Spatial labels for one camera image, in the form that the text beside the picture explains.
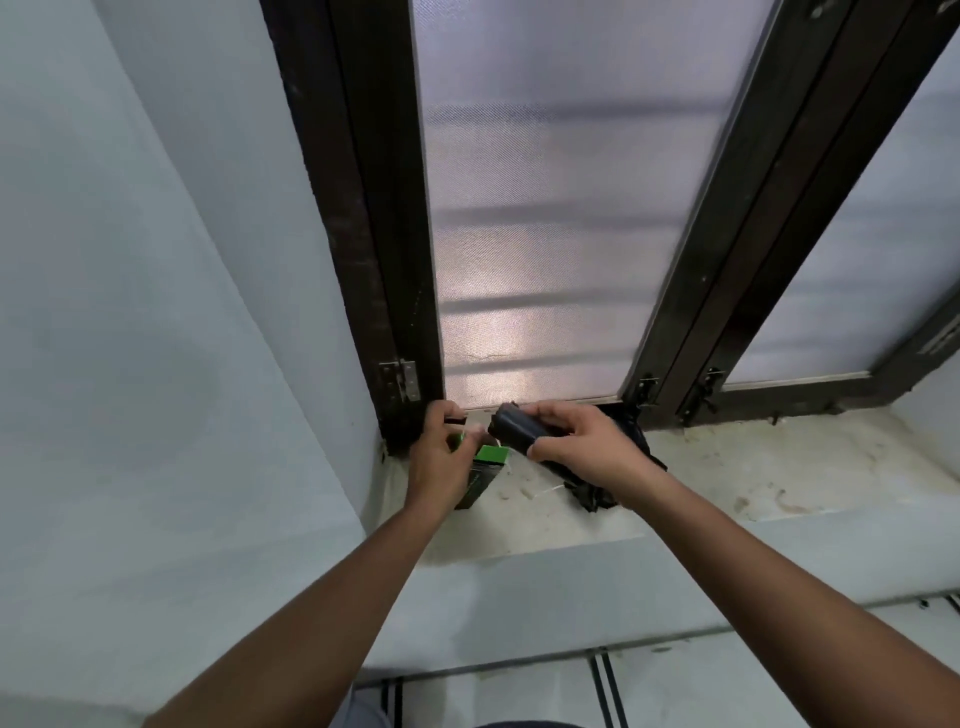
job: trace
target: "floor tile grout line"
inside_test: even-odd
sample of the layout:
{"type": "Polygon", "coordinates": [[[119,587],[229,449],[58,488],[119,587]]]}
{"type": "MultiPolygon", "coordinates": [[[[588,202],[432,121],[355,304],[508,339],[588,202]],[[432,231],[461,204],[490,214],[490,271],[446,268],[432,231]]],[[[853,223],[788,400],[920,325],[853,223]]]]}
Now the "floor tile grout line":
{"type": "MultiPolygon", "coordinates": [[[[878,599],[876,601],[866,602],[861,604],[864,609],[879,609],[880,607],[892,607],[900,604],[909,604],[910,602],[917,601],[918,599],[936,599],[941,596],[949,596],[956,593],[956,589],[944,589],[939,592],[934,593],[922,593],[918,595],[911,596],[897,596],[890,599],[878,599]]],[[[659,635],[657,637],[645,638],[642,640],[628,640],[622,643],[611,643],[604,647],[586,647],[583,649],[571,649],[565,650],[562,652],[550,652],[547,654],[533,655],[531,657],[519,657],[512,660],[499,660],[492,663],[480,663],[478,665],[465,665],[463,667],[450,667],[448,669],[433,670],[429,672],[413,672],[409,675],[403,675],[402,680],[405,683],[420,682],[423,680],[438,680],[445,677],[454,677],[456,675],[469,675],[475,672],[487,672],[489,670],[495,669],[507,669],[510,667],[527,667],[531,665],[543,665],[545,663],[556,663],[562,662],[564,660],[575,660],[581,657],[589,657],[590,655],[595,655],[599,651],[607,650],[624,650],[624,649],[636,649],[640,647],[650,647],[656,644],[664,644],[676,642],[677,640],[692,640],[698,637],[711,637],[713,635],[723,635],[733,632],[733,628],[728,624],[719,625],[715,627],[708,627],[706,629],[691,630],[689,632],[678,632],[675,634],[669,635],[659,635]]],[[[386,677],[379,678],[375,680],[366,680],[357,682],[355,688],[357,690],[364,690],[367,688],[376,688],[382,685],[384,682],[390,683],[396,680],[397,678],[386,677]]]]}
{"type": "Polygon", "coordinates": [[[590,674],[593,675],[593,687],[597,691],[597,702],[600,703],[600,712],[603,713],[603,723],[607,728],[613,728],[613,719],[610,717],[610,706],[607,705],[607,696],[603,690],[603,683],[600,681],[600,667],[597,666],[596,655],[590,655],[590,674]]]}
{"type": "Polygon", "coordinates": [[[394,685],[394,728],[403,728],[403,680],[394,685]]]}
{"type": "Polygon", "coordinates": [[[617,720],[620,721],[620,728],[629,728],[627,725],[627,714],[623,710],[623,701],[620,699],[620,689],[616,685],[616,676],[613,674],[610,653],[606,651],[603,653],[603,668],[607,672],[607,683],[610,685],[613,708],[616,710],[617,720]]]}

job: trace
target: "frosted glass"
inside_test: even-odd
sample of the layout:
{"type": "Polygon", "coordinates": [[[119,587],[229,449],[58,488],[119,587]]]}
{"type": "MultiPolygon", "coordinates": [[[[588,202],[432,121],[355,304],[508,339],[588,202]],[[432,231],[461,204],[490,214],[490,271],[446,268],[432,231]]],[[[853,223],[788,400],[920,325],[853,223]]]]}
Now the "frosted glass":
{"type": "Polygon", "coordinates": [[[960,280],[960,35],[728,383],[869,371],[960,280]]]}
{"type": "Polygon", "coordinates": [[[414,0],[446,392],[614,395],[771,0],[414,0]]]}

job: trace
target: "metal hinge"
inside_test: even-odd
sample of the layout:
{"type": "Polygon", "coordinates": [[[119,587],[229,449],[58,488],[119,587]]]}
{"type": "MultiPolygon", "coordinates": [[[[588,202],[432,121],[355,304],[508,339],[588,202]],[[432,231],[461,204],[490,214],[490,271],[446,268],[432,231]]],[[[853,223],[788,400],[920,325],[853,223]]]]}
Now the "metal hinge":
{"type": "Polygon", "coordinates": [[[632,419],[635,420],[638,418],[640,416],[640,410],[644,407],[655,406],[650,403],[650,394],[659,383],[660,380],[655,376],[646,376],[636,383],[633,396],[624,399],[624,403],[627,405],[627,412],[632,419]]]}
{"type": "Polygon", "coordinates": [[[400,359],[380,364],[380,374],[388,389],[401,401],[420,401],[420,382],[417,380],[417,362],[400,359]]]}
{"type": "Polygon", "coordinates": [[[713,396],[713,390],[716,388],[717,382],[726,374],[726,372],[721,372],[716,367],[710,367],[707,369],[703,380],[693,385],[693,389],[686,400],[686,406],[680,418],[684,427],[690,427],[693,420],[700,413],[701,407],[706,407],[712,414],[716,414],[716,404],[714,404],[710,398],[713,396]]]}

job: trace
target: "right hand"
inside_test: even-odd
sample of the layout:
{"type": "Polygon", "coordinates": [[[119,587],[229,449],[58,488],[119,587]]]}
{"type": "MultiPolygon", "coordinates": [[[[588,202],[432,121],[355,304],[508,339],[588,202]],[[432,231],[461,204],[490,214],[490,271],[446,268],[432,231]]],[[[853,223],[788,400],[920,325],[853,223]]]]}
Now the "right hand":
{"type": "Polygon", "coordinates": [[[659,468],[616,423],[592,404],[547,400],[525,404],[528,415],[567,430],[564,437],[539,437],[527,450],[534,462],[566,465],[584,480],[627,504],[636,488],[659,468]]]}

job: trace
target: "white wall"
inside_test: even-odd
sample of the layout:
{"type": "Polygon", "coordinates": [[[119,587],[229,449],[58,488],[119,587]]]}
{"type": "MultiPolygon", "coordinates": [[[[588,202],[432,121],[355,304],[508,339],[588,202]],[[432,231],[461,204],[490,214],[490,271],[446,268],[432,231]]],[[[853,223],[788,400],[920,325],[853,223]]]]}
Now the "white wall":
{"type": "Polygon", "coordinates": [[[0,690],[149,709],[362,531],[92,5],[0,17],[0,690]]]}
{"type": "Polygon", "coordinates": [[[892,405],[928,444],[930,455],[960,475],[960,354],[954,354],[892,405]]]}
{"type": "Polygon", "coordinates": [[[61,700],[37,700],[0,692],[0,725],[4,728],[136,728],[143,716],[61,700]]]}
{"type": "Polygon", "coordinates": [[[376,415],[259,3],[95,5],[347,497],[369,512],[376,415]]]}
{"type": "MultiPolygon", "coordinates": [[[[744,526],[858,602],[960,586],[960,497],[744,526]]],[[[717,627],[724,620],[656,536],[419,567],[369,676],[477,665],[717,627]]]]}

